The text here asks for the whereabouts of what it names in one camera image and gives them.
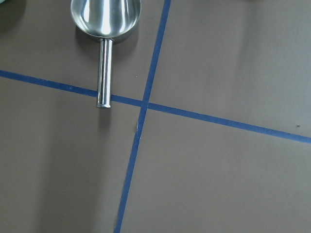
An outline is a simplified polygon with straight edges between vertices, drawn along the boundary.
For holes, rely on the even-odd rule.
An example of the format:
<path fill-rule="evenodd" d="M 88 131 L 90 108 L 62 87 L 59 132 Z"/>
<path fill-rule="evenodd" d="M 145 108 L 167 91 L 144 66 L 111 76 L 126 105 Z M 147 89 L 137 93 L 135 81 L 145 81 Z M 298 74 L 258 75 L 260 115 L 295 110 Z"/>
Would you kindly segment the steel ice scoop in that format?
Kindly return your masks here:
<path fill-rule="evenodd" d="M 99 40 L 97 107 L 111 107 L 113 45 L 128 38 L 138 25 L 140 0 L 72 0 L 75 25 Z"/>

